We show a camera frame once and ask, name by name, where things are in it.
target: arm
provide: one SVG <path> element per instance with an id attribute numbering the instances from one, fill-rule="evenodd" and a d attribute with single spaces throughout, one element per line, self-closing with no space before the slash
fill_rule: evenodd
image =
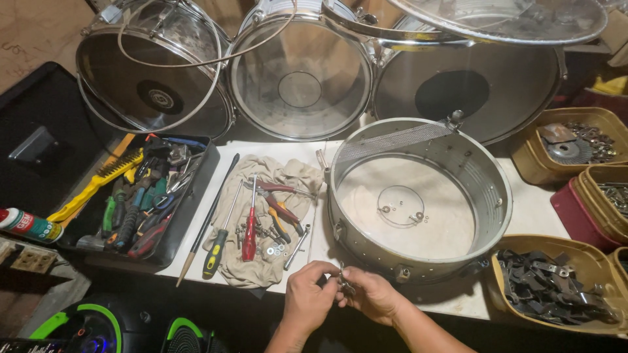
<path id="1" fill-rule="evenodd" d="M 342 273 L 357 285 L 354 296 L 336 294 L 338 305 L 354 307 L 369 319 L 393 326 L 413 353 L 473 352 L 399 294 L 381 276 L 348 267 Z"/>
<path id="2" fill-rule="evenodd" d="M 312 261 L 288 278 L 283 318 L 266 353 L 301 352 L 310 334 L 325 321 L 340 289 L 336 277 L 329 277 L 322 287 L 317 285 L 325 273 L 338 276 L 340 269 L 332 263 Z"/>

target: red screwdriver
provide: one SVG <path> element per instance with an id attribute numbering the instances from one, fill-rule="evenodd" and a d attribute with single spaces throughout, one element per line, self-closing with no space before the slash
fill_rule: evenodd
<path id="1" fill-rule="evenodd" d="M 249 212 L 249 218 L 246 220 L 246 233 L 244 234 L 244 241 L 242 242 L 242 261 L 253 261 L 255 257 L 255 194 L 257 187 L 257 173 L 253 174 L 253 198 L 251 201 L 251 211 Z"/>

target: yellow-black screwdriver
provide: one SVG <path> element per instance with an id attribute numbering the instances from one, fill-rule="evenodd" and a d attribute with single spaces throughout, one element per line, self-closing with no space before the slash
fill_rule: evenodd
<path id="1" fill-rule="evenodd" d="M 222 258 L 222 249 L 225 247 L 225 241 L 227 240 L 227 236 L 229 235 L 229 231 L 226 229 L 227 224 L 229 223 L 229 218 L 231 218 L 231 212 L 233 212 L 234 206 L 236 205 L 237 196 L 240 193 L 242 182 L 243 180 L 240 180 L 240 185 L 238 185 L 237 191 L 235 192 L 236 196 L 234 197 L 234 201 L 231 204 L 231 209 L 229 210 L 229 214 L 227 215 L 227 220 L 225 220 L 225 226 L 218 230 L 218 235 L 214 240 L 212 250 L 207 253 L 207 257 L 205 257 L 203 274 L 206 276 L 215 275 L 216 270 L 218 269 L 218 265 L 220 264 L 220 259 Z"/>

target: electrical outlet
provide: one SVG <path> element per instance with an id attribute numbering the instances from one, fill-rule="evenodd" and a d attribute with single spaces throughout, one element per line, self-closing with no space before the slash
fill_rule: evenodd
<path id="1" fill-rule="evenodd" d="M 55 253 L 26 248 L 22 250 L 17 260 L 11 265 L 11 268 L 35 273 L 46 273 L 56 258 L 57 254 Z"/>

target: spray can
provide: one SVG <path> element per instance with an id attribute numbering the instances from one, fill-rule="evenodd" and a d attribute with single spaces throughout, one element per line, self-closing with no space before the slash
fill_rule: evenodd
<path id="1" fill-rule="evenodd" d="M 63 235 L 63 227 L 22 210 L 0 209 L 0 229 L 34 241 L 53 243 Z"/>

